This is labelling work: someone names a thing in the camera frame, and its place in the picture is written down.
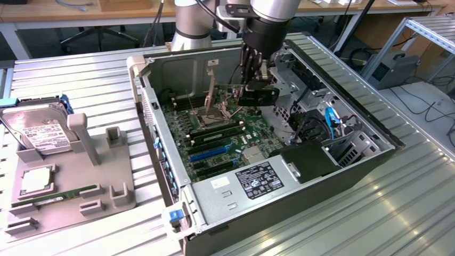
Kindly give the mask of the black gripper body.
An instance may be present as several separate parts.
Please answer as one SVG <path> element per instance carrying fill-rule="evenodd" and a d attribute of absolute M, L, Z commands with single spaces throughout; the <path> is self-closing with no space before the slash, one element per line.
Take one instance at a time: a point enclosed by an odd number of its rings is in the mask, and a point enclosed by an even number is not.
<path fill-rule="evenodd" d="M 263 56 L 271 56 L 283 46 L 290 21 L 275 22 L 263 18 L 249 18 L 243 42 Z"/>

